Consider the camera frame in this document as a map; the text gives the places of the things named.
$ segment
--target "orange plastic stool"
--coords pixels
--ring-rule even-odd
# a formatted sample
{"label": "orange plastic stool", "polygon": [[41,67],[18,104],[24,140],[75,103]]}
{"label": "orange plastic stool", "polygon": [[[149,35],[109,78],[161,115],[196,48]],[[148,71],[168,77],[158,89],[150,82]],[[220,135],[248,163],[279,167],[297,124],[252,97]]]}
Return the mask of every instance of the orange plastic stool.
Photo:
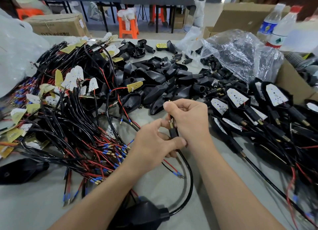
{"label": "orange plastic stool", "polygon": [[121,17],[117,17],[117,19],[119,22],[119,38],[122,38],[122,34],[131,34],[133,39],[138,39],[137,35],[139,35],[139,30],[136,19],[130,20],[130,30],[126,30],[126,23]]}
{"label": "orange plastic stool", "polygon": [[[163,9],[162,8],[159,8],[159,9],[160,9],[160,13],[159,13],[158,18],[161,19],[161,22],[164,22]],[[154,22],[155,18],[157,16],[157,14],[156,14],[156,6],[155,5],[152,7],[152,15],[153,16],[152,16],[151,21]]]}
{"label": "orange plastic stool", "polygon": [[34,15],[44,15],[43,11],[40,9],[33,9],[33,8],[19,8],[16,9],[19,19],[24,20],[28,17],[34,16]]}

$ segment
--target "forearm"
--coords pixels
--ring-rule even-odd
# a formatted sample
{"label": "forearm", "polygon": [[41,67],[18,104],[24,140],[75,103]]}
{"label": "forearm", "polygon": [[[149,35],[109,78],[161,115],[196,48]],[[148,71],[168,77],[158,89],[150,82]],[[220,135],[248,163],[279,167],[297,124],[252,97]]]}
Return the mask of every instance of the forearm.
{"label": "forearm", "polygon": [[139,176],[123,163],[48,230],[105,230]]}
{"label": "forearm", "polygon": [[285,229],[227,164],[210,137],[191,151],[221,230]]}

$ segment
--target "floor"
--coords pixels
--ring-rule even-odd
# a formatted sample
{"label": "floor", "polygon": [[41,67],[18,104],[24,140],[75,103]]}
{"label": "floor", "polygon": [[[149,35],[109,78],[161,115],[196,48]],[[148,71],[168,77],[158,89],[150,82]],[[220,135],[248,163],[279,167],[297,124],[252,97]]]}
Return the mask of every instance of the floor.
{"label": "floor", "polygon": [[[84,8],[88,17],[88,22],[86,23],[90,33],[93,37],[103,37],[106,34],[104,22],[101,18],[100,21],[96,21],[89,18],[88,14],[88,7],[89,2],[83,2]],[[75,6],[75,10],[82,12],[81,6]],[[218,17],[221,14],[223,8],[223,4],[213,4],[213,3],[205,3],[205,9],[204,9],[204,23],[203,26],[214,26],[216,23]],[[138,16],[138,12],[140,9],[140,5],[135,5],[136,14]],[[117,21],[117,15],[116,15],[116,9],[114,8],[114,15],[116,23],[113,23],[112,13],[110,8],[106,11],[108,14],[108,18],[106,18],[108,30],[114,34],[118,34],[118,21]],[[174,29],[174,33],[171,34],[171,28],[165,28],[161,24],[161,21],[159,21],[159,33],[156,33],[156,26],[148,26],[149,22],[149,6],[145,5],[145,13],[146,18],[142,20],[141,18],[141,10],[140,15],[138,19],[138,29],[139,29],[139,36],[138,38],[142,39],[161,39],[161,40],[181,40],[187,31],[189,31],[190,27],[192,26],[193,17],[188,16],[185,27],[183,29]],[[167,9],[167,20],[169,20],[169,8]]]}

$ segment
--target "bottle label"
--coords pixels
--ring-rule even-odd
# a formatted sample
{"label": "bottle label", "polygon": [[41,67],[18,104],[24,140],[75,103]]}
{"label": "bottle label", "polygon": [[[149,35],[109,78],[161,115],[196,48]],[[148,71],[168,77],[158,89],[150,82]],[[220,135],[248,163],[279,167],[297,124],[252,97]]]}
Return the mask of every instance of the bottle label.
{"label": "bottle label", "polygon": [[271,46],[275,48],[280,48],[286,39],[286,35],[276,35],[272,34],[266,43],[266,46]]}
{"label": "bottle label", "polygon": [[259,32],[264,35],[269,35],[273,32],[274,27],[277,26],[277,23],[269,23],[266,21],[263,21],[262,25],[260,26]]}

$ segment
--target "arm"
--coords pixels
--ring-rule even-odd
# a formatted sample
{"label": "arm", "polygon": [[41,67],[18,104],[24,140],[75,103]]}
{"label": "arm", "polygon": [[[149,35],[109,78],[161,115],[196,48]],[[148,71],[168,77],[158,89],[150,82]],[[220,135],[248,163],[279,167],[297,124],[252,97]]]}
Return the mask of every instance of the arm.
{"label": "arm", "polygon": [[164,109],[188,142],[222,230],[285,229],[216,150],[204,103],[179,99]]}
{"label": "arm", "polygon": [[160,165],[165,155],[186,145],[181,137],[168,140],[158,132],[161,126],[167,127],[167,122],[157,119],[143,126],[124,162],[48,230],[105,230],[138,179]]}

